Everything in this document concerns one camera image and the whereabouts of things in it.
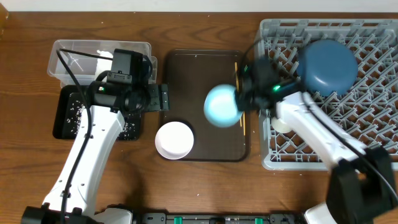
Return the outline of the pale green cup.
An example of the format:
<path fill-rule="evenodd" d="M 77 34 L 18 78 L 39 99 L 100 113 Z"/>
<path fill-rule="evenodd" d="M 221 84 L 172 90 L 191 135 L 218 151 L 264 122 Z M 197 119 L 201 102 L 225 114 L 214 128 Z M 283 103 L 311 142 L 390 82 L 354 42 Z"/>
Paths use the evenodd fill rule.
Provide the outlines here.
<path fill-rule="evenodd" d="M 282 134 L 289 133 L 292 130 L 287 124 L 277 118 L 271 119 L 271 126 L 275 131 Z"/>

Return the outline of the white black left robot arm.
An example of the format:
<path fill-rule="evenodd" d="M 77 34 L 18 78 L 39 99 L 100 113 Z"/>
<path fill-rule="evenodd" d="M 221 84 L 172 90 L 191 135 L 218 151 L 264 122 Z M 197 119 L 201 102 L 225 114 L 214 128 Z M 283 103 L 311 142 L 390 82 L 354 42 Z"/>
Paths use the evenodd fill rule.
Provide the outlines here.
<path fill-rule="evenodd" d="M 94 81 L 85 98 L 91 105 L 81 114 L 77 136 L 57 182 L 40 207 L 26 207 L 22 223 L 133 223 L 133 212 L 126 208 L 96 213 L 99 183 L 125 117 L 168 110 L 169 88 L 166 84 Z"/>

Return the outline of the pink white bowl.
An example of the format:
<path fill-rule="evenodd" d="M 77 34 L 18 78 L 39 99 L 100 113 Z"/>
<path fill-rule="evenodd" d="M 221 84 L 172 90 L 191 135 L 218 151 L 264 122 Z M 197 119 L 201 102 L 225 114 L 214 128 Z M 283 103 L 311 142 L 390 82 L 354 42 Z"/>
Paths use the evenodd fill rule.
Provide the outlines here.
<path fill-rule="evenodd" d="M 166 159 L 177 160 L 185 157 L 193 145 L 193 131 L 182 122 L 166 123 L 155 135 L 155 148 Z"/>

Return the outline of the dark blue plate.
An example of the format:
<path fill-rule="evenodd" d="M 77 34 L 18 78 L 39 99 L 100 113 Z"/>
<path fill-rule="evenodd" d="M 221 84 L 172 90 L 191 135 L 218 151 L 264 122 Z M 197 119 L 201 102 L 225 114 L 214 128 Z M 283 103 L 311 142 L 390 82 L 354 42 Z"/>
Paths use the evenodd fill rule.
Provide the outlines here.
<path fill-rule="evenodd" d="M 317 40 L 298 52 L 297 75 L 304 87 L 321 96 L 344 95 L 358 76 L 354 53 L 329 39 Z"/>

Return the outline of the white napkin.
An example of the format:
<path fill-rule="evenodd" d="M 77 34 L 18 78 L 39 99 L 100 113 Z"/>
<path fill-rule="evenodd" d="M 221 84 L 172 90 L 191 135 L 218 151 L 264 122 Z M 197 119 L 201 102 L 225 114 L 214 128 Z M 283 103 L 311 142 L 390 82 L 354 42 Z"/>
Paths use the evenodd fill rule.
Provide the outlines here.
<path fill-rule="evenodd" d="M 113 58 L 113 54 L 112 54 L 111 52 L 108 52 L 108 51 L 100 51 L 100 50 L 97 50 L 97 53 L 98 53 L 101 57 Z M 95 76 L 97 77 L 97 76 L 98 76 L 100 73 L 102 73 L 103 71 L 111 70 L 111 65 L 112 65 L 112 61 L 111 61 L 111 60 L 106 60 L 106 59 L 98 58 L 98 59 L 97 59 L 97 65 L 96 65 Z"/>

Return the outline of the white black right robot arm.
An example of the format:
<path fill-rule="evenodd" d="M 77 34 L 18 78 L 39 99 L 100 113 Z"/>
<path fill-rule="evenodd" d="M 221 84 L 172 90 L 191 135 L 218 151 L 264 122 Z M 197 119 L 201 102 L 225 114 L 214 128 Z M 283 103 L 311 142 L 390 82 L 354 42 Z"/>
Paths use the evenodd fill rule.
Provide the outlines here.
<path fill-rule="evenodd" d="M 392 158 L 381 146 L 369 148 L 330 119 L 295 80 L 242 78 L 238 109 L 272 109 L 298 134 L 330 173 L 325 202 L 304 213 L 307 223 L 372 223 L 397 208 Z"/>

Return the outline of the light blue bowl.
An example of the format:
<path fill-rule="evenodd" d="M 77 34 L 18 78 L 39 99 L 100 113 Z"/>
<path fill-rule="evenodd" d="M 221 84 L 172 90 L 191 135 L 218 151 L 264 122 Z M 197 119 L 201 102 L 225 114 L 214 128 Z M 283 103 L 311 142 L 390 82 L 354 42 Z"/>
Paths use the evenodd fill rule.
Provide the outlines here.
<path fill-rule="evenodd" d="M 213 126 L 228 128 L 239 122 L 243 112 L 238 110 L 236 87 L 222 84 L 212 88 L 206 96 L 203 111 Z"/>

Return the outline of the rice leftovers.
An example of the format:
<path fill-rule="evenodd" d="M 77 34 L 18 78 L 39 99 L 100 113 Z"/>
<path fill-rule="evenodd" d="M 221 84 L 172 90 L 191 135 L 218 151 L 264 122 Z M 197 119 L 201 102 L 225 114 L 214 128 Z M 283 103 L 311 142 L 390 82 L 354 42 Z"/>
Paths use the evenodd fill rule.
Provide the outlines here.
<path fill-rule="evenodd" d="M 85 107 L 79 100 L 68 104 L 59 139 L 75 139 L 80 127 L 81 112 L 84 110 Z M 135 141 L 139 138 L 140 130 L 141 116 L 139 114 L 129 114 L 125 117 L 125 125 L 118 139 L 121 141 Z"/>

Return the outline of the wooden chopstick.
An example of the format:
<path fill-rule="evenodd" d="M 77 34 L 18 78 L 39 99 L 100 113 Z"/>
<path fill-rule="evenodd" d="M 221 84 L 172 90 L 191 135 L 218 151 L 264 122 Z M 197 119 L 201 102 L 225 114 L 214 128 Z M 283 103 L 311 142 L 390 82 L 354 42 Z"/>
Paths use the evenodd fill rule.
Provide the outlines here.
<path fill-rule="evenodd" d="M 234 63 L 234 74 L 235 74 L 235 79 L 236 79 L 236 91 L 239 91 L 238 63 L 237 62 Z M 239 124 L 240 124 L 240 127 L 243 126 L 242 116 L 239 119 Z"/>
<path fill-rule="evenodd" d="M 243 128 L 243 135 L 246 136 L 246 112 L 243 112 L 242 118 L 241 118 L 241 126 Z"/>

